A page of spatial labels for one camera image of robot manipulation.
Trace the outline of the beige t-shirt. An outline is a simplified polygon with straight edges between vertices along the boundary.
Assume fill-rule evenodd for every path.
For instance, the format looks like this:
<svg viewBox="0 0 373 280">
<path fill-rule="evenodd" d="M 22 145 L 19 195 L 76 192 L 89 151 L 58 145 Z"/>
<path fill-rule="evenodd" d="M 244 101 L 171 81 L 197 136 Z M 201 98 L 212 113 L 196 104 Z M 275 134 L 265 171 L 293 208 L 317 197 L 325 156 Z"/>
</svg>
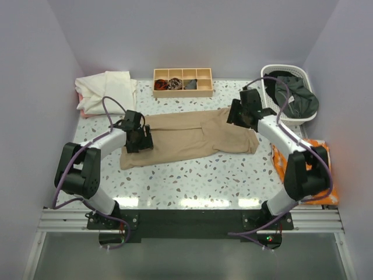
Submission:
<svg viewBox="0 0 373 280">
<path fill-rule="evenodd" d="M 227 123 L 230 109 L 158 114 L 146 117 L 153 149 L 128 153 L 122 148 L 122 170 L 203 158 L 217 152 L 254 154 L 259 146 L 252 129 Z"/>
</svg>

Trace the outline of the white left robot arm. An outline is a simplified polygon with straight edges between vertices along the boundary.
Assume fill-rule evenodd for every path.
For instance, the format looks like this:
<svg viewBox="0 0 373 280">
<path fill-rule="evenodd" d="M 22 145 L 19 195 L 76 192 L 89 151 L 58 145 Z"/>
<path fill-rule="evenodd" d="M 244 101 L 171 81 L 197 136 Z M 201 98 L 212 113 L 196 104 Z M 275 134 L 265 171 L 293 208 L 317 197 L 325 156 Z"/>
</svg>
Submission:
<svg viewBox="0 0 373 280">
<path fill-rule="evenodd" d="M 123 119 L 111 123 L 109 130 L 89 141 L 64 145 L 55 175 L 54 209 L 60 191 L 74 196 L 104 217 L 119 219 L 119 204 L 100 186 L 101 161 L 111 152 L 125 148 L 128 153 L 153 149 L 150 126 L 143 114 L 128 110 Z"/>
</svg>

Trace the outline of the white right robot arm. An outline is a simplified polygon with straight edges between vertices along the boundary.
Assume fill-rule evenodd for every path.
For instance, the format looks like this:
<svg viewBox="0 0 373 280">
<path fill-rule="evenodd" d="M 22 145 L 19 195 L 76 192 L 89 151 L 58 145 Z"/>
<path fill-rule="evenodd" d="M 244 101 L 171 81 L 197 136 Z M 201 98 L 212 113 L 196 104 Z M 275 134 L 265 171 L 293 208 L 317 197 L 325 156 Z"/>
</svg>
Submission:
<svg viewBox="0 0 373 280">
<path fill-rule="evenodd" d="M 280 216 L 299 202 L 316 200 L 315 196 L 323 191 L 332 192 L 327 150 L 305 142 L 287 128 L 271 108 L 263 108 L 257 90 L 240 91 L 240 98 L 232 101 L 227 123 L 261 134 L 287 158 L 283 188 L 262 203 L 262 219 Z"/>
</svg>

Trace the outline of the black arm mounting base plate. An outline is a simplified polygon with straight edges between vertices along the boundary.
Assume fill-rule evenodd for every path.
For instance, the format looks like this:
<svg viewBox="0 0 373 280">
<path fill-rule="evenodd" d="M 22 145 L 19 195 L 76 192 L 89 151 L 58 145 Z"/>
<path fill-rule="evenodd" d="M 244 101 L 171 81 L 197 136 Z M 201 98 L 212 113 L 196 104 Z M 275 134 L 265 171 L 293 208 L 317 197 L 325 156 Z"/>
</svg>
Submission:
<svg viewBox="0 0 373 280">
<path fill-rule="evenodd" d="M 256 229 L 260 210 L 121 210 L 129 243 L 143 239 L 227 239 L 229 232 Z"/>
</svg>

